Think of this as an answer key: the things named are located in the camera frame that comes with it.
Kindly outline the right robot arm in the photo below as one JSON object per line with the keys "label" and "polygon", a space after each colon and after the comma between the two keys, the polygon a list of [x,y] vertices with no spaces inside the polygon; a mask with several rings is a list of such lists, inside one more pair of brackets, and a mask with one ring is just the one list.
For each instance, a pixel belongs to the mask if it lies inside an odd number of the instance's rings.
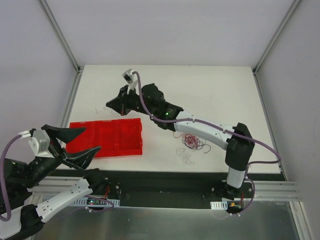
{"label": "right robot arm", "polygon": [[225,150],[227,178],[215,186],[215,192],[229,200],[242,193],[247,165],[255,147],[245,124],[227,125],[223,130],[221,126],[198,119],[182,107],[167,102],[163,92],[153,83],[143,86],[140,94],[125,85],[105,105],[122,116],[130,111],[149,115],[161,129],[192,134]]}

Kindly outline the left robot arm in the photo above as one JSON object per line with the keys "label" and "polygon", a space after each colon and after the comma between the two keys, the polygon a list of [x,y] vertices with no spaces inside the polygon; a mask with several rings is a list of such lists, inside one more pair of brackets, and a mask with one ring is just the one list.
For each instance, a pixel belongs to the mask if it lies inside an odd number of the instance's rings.
{"label": "left robot arm", "polygon": [[[80,128],[59,128],[44,125],[41,129],[19,132],[4,147],[0,156],[0,238],[25,240],[37,234],[61,210],[90,194],[102,194],[106,179],[98,169],[87,169],[99,146],[76,153],[67,152],[68,144],[85,132]],[[7,157],[12,144],[28,139],[34,159],[29,162]],[[59,192],[40,183],[60,165],[82,174],[72,185]]]}

